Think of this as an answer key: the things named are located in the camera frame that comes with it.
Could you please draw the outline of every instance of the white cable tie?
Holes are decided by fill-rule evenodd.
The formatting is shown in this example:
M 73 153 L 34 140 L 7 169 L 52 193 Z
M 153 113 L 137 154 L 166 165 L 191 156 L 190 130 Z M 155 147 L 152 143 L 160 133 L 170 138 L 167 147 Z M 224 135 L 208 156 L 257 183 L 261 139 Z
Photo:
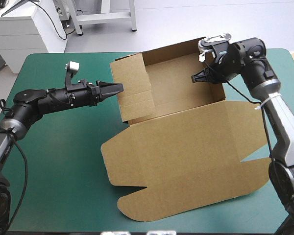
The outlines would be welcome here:
M 257 106 L 256 108 L 255 108 L 255 110 L 259 110 L 259 109 L 261 109 L 261 107 L 263 107 L 263 105 L 265 104 L 265 103 L 267 103 L 269 100 L 271 100 L 271 99 L 273 99 L 273 98 L 275 98 L 275 97 L 277 97 L 277 96 L 281 96 L 281 94 L 280 93 L 277 93 L 277 94 L 275 94 L 275 95 L 272 95 L 272 96 L 269 96 L 267 99 L 265 99 L 259 106 Z

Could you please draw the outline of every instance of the white drawer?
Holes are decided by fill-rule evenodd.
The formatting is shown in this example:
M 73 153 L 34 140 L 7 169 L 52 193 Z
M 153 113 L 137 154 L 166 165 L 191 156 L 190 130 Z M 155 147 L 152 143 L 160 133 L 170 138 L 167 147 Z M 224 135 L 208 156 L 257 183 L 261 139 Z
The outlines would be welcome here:
M 0 36 L 0 50 L 5 49 L 44 49 L 40 35 Z
M 39 34 L 33 20 L 0 21 L 0 35 Z
M 36 53 L 48 53 L 48 51 L 47 49 L 0 50 L 0 55 L 13 73 L 19 73 L 26 57 Z

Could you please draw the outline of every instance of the box lid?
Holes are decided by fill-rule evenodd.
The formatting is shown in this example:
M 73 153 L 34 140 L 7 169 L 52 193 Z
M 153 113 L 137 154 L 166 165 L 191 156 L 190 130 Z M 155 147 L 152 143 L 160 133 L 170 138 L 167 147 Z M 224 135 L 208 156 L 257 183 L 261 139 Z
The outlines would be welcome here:
M 131 125 L 104 143 L 110 182 L 147 187 L 121 197 L 121 212 L 153 221 L 263 186 L 269 158 L 242 162 L 266 144 L 254 107 L 220 101 Z

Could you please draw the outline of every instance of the black cable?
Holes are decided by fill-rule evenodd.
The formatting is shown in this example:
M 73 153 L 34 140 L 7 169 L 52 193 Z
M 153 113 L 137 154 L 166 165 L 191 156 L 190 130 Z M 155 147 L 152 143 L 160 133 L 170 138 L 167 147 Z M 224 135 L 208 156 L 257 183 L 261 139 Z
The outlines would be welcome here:
M 24 196 L 25 196 L 25 192 L 26 192 L 26 188 L 27 188 L 27 180 L 28 180 L 28 165 L 27 165 L 27 158 L 26 158 L 25 153 L 23 152 L 23 150 L 19 146 L 19 144 L 16 142 L 16 136 L 15 136 L 15 133 L 13 133 L 13 128 L 3 129 L 0 126 L 0 133 L 7 134 L 11 138 L 12 142 L 14 143 L 14 145 L 18 148 L 19 152 L 21 153 L 21 155 L 23 157 L 23 160 L 24 160 L 24 169 L 25 169 L 24 186 L 23 186 L 22 194 L 20 196 L 18 205 L 16 206 L 16 208 L 14 210 L 14 213 L 13 213 L 13 215 L 11 217 L 10 222 L 8 223 L 8 226 L 1 233 L 1 235 L 5 235 L 5 233 L 11 227 L 11 224 L 13 223 L 14 218 L 15 218 L 16 214 L 18 213 L 18 211 L 19 211 L 19 209 L 21 207 L 21 204 L 23 202 Z
M 66 35 L 70 35 L 70 34 L 72 34 L 74 32 L 75 32 L 75 29 L 72 32 L 70 32 L 70 33 L 66 33 Z
M 0 108 L 1 108 L 1 111 L 4 114 L 5 117 L 7 117 L 7 113 L 6 112 L 11 112 L 11 115 L 13 115 L 13 110 L 6 107 L 6 101 L 5 101 L 5 99 L 0 99 Z
M 226 81 L 226 83 L 232 87 L 238 94 L 240 94 L 241 96 L 243 96 L 249 103 L 252 103 L 252 104 L 261 104 L 261 102 L 259 101 L 252 101 L 250 100 L 246 95 L 244 95 L 243 93 L 241 93 L 239 90 L 237 90 L 231 83 L 229 83 L 228 81 Z
M 28 181 L 28 164 L 27 164 L 26 155 L 23 152 L 22 148 L 19 146 L 19 144 L 15 141 L 14 136 L 12 134 L 9 134 L 9 133 L 7 133 L 7 135 L 10 136 L 11 140 L 13 141 L 13 143 L 15 144 L 15 146 L 18 148 L 19 152 L 21 153 L 21 155 L 23 157 L 23 160 L 24 160 L 24 169 L 25 169 L 25 178 L 24 178 L 24 186 L 23 186 L 21 197 L 19 199 L 19 203 L 18 203 L 18 205 L 16 206 L 16 208 L 14 210 L 14 213 L 13 213 L 13 215 L 11 217 L 11 220 L 10 220 L 7 228 L 1 233 L 1 235 L 5 235 L 6 232 L 9 230 L 9 228 L 11 227 L 11 224 L 13 223 L 13 220 L 14 220 L 16 214 L 18 213 L 18 211 L 19 211 L 19 209 L 21 207 L 21 204 L 23 202 L 23 199 L 24 199 L 24 196 L 25 196 L 25 192 L 26 192 L 26 188 L 27 188 L 27 181 Z
M 66 32 L 65 32 L 65 38 L 61 37 L 61 35 L 59 34 L 57 28 L 55 27 L 54 22 L 53 22 L 53 20 L 51 19 L 51 17 L 50 17 L 50 15 L 48 14 L 48 12 L 45 11 L 45 9 L 42 8 L 40 5 L 38 5 L 37 3 L 35 3 L 35 2 L 33 2 L 33 1 L 31 1 L 31 0 L 29 0 L 29 1 L 30 1 L 31 3 L 33 3 L 33 4 L 35 4 L 36 6 L 38 6 L 40 9 L 42 9 L 42 10 L 45 12 L 45 14 L 49 17 L 49 19 L 50 19 L 50 21 L 51 21 L 51 23 L 52 23 L 52 25 L 53 25 L 53 27 L 54 27 L 54 30 L 55 30 L 55 32 L 58 34 L 59 38 L 61 38 L 62 40 L 67 40 L 68 35 L 74 33 L 75 29 L 74 29 L 72 32 L 70 32 L 70 33 L 66 33 Z
M 49 19 L 50 19 L 50 21 L 51 21 L 51 23 L 52 23 L 52 25 L 53 25 L 53 27 L 54 27 L 56 33 L 58 34 L 59 38 L 61 38 L 62 40 L 67 40 L 67 38 L 68 38 L 67 34 L 65 34 L 65 38 L 62 38 L 62 37 L 61 37 L 61 35 L 59 34 L 57 28 L 55 27 L 54 22 L 53 22 L 53 20 L 51 19 L 51 17 L 50 17 L 50 15 L 48 14 L 48 12 L 45 11 L 45 9 L 43 9 L 43 8 L 42 8 L 40 5 L 38 5 L 37 3 L 35 3 L 35 2 L 33 2 L 33 1 L 31 1 L 31 0 L 29 0 L 29 1 L 30 1 L 31 3 L 33 3 L 33 4 L 35 4 L 36 6 L 38 6 L 40 9 L 42 9 L 42 10 L 45 12 L 45 14 L 49 17 Z

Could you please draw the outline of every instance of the green table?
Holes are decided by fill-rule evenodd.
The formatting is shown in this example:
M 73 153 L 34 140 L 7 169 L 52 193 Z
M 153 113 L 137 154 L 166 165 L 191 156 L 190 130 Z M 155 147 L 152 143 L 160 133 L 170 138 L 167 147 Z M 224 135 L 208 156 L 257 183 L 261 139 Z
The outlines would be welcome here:
M 112 82 L 109 63 L 128 53 L 34 54 L 29 56 L 8 98 L 24 89 L 64 87 L 64 65 L 80 63 L 74 82 Z M 282 82 L 281 93 L 294 112 L 294 62 L 286 50 L 271 49 L 268 58 Z M 232 81 L 245 94 L 241 78 Z M 227 85 L 227 98 L 242 100 Z M 28 158 L 29 181 L 23 205 L 11 227 L 14 231 L 177 230 L 203 233 L 272 233 L 286 217 L 268 182 L 247 196 L 181 213 L 155 222 L 137 222 L 117 209 L 117 200 L 138 190 L 112 186 L 100 152 L 102 143 L 122 131 L 117 99 L 45 115 L 19 143 Z M 267 148 L 255 156 L 267 156 Z M 11 183 L 14 210 L 23 187 L 22 158 L 14 148 L 3 170 Z

